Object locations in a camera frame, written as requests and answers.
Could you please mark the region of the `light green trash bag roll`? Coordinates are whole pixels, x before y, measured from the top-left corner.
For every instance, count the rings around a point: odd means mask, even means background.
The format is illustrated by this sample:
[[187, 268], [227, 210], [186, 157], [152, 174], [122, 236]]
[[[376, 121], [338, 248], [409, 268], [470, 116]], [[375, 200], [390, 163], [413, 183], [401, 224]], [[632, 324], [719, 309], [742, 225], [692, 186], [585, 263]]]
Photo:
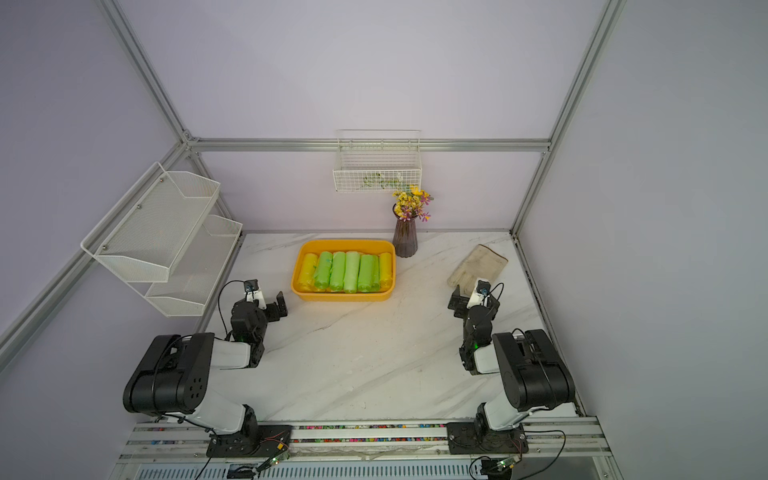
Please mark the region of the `light green trash bag roll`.
[[360, 257], [361, 255], [357, 251], [348, 251], [345, 253], [343, 291], [347, 294], [355, 294], [358, 290]]

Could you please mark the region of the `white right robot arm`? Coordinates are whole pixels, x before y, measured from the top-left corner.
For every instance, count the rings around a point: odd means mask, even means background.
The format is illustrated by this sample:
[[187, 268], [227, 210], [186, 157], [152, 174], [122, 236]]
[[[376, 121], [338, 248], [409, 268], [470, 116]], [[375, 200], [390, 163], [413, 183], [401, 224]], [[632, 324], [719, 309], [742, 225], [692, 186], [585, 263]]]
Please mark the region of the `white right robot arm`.
[[498, 374], [502, 393], [480, 404], [478, 435], [514, 430], [534, 413], [553, 411], [576, 400], [570, 371], [543, 329], [494, 331], [503, 285], [484, 279], [466, 296], [455, 287], [448, 309], [462, 320], [459, 358], [474, 376]]

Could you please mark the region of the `orange plastic storage box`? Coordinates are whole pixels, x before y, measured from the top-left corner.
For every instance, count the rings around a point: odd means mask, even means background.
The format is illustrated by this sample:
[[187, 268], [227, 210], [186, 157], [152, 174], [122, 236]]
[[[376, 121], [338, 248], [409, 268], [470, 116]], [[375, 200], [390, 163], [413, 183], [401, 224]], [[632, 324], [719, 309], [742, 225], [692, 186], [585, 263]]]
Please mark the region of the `orange plastic storage box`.
[[[391, 283], [388, 289], [374, 293], [326, 293], [309, 292], [299, 289], [299, 277], [306, 254], [319, 255], [323, 251], [358, 251], [363, 254], [381, 255], [389, 253], [391, 262]], [[302, 300], [307, 302], [382, 302], [388, 300], [395, 289], [397, 278], [397, 260], [394, 245], [386, 240], [379, 239], [317, 239], [304, 243], [299, 249], [291, 278], [291, 290]]]

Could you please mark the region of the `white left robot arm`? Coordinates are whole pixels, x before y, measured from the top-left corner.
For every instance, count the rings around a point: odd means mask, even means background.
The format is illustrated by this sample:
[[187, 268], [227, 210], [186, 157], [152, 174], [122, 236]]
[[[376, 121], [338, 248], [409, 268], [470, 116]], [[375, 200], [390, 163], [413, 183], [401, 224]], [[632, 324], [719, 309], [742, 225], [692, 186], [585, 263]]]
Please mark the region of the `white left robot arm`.
[[254, 437], [253, 409], [209, 385], [213, 371], [256, 368], [262, 360], [268, 325], [288, 316], [284, 294], [264, 303], [248, 292], [231, 310], [229, 336], [159, 335], [153, 339], [123, 392], [126, 411], [169, 417], [205, 428], [216, 436]]

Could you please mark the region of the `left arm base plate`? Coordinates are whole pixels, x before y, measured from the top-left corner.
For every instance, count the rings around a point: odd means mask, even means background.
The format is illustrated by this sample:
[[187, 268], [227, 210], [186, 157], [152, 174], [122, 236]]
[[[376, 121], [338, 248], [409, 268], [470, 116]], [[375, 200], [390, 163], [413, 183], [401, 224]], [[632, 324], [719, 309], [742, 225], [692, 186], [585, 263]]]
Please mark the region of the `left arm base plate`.
[[273, 458], [289, 449], [293, 427], [287, 424], [260, 425], [253, 431], [211, 437], [208, 458]]

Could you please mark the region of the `yellow trash bag roll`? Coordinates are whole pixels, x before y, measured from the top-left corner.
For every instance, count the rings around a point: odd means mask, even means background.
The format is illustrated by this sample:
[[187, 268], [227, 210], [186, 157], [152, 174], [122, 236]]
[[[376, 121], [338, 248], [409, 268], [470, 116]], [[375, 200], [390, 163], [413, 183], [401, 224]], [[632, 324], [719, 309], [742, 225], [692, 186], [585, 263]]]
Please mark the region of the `yellow trash bag roll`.
[[307, 253], [303, 256], [297, 280], [297, 288], [303, 292], [311, 292], [315, 289], [315, 271], [317, 268], [318, 256], [314, 253]]
[[379, 255], [379, 286], [381, 290], [388, 290], [393, 284], [393, 257], [389, 252]]

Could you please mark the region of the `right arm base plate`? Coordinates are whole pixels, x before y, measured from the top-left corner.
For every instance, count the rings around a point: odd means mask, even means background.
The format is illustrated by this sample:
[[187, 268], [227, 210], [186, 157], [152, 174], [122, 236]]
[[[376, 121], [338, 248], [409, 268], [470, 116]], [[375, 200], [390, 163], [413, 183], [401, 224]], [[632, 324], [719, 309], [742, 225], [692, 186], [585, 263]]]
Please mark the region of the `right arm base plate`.
[[473, 422], [450, 422], [446, 424], [446, 431], [452, 455], [526, 454], [529, 451], [527, 435], [522, 429], [482, 430]]

